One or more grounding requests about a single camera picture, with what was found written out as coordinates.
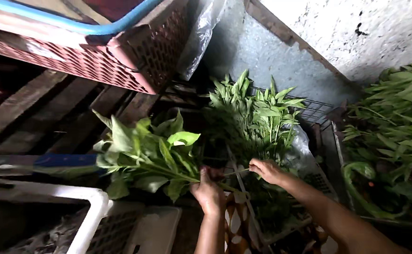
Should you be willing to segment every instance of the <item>vegetable bunch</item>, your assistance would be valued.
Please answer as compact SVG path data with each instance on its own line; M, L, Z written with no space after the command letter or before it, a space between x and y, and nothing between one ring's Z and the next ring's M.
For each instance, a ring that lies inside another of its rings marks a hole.
M215 136L224 138L240 163L248 165L252 158L273 159L282 163L293 139L292 125L299 124L288 107L304 108L304 99L287 99L292 88L276 93L272 77L270 89L248 94L248 70L232 84L229 76L219 82L212 78L215 91L209 93L210 107L206 116L217 129Z
M290 113L289 107L305 108L304 99L286 97L293 87L277 93L273 78L269 89L264 92L258 89L251 95L247 76L248 70L235 83L228 75L221 82L211 78L216 89L209 93L211 103L205 113L216 128L209 135L212 139L225 139L242 165L248 165L252 158L273 159L282 165L295 134L292 126L299 124L295 116L300 111ZM282 169L297 174L296 170ZM298 222L291 215L295 209L292 210L289 200L293 198L285 190L257 178L256 174L244 177L243 183L265 233L277 234L286 223Z
M173 202L188 190L190 182L199 182L198 163L192 155L192 146L200 134L184 131L183 119L176 118L158 126L149 118L139 120L135 128L124 126L94 112L112 130L107 140L93 147L99 151L96 164L112 174L107 188L111 199L129 194L128 186L155 193L165 186L164 192Z
M412 172L412 64L400 70L384 70L379 83L365 91L365 99L349 106L348 123L351 124L343 132L344 144L352 160L367 163L345 167L345 180L351 184L351 170L359 172L368 179L388 184L386 190L412 203L412 181L409 181ZM402 214L386 214L370 208L371 205L364 206L376 217L394 218Z

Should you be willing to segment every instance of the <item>red plastic crate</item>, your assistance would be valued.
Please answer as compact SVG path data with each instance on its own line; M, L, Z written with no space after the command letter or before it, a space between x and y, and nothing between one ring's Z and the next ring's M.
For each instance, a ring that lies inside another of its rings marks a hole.
M114 37L85 36L0 11L0 54L103 83L156 94L188 37L186 0L164 0Z

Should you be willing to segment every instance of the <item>hand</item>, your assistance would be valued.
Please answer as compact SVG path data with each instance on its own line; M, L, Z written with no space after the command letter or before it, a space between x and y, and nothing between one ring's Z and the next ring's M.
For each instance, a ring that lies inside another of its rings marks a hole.
M190 186L190 192L198 200L205 215L224 215L225 194L210 176L214 175L213 168L200 167L200 182Z
M287 173L283 172L271 159L251 159L250 171L260 175L266 182L276 185L280 185L283 177L287 175Z

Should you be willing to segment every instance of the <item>person's left hand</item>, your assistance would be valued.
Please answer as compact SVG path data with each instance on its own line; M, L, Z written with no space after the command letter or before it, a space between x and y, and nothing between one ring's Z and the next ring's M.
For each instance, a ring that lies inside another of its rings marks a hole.
M217 216L224 214L225 194L223 190L211 180L216 175L209 166L200 167L200 182L190 186L190 192L198 200L204 215Z

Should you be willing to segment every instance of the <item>metal wire rack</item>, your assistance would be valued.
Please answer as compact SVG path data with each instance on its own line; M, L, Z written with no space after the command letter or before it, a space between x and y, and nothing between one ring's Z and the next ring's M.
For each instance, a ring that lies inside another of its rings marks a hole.
M252 95L256 93L257 89L261 92L265 91L264 88L252 87ZM286 98L305 99L290 95L286 95ZM310 99L305 99L303 101L303 104L306 106L306 108L301 109L298 116L305 120L307 123L311 125L317 123L321 126L321 130L326 129L331 124L331 122L328 119L326 119L325 116L333 109L333 105Z

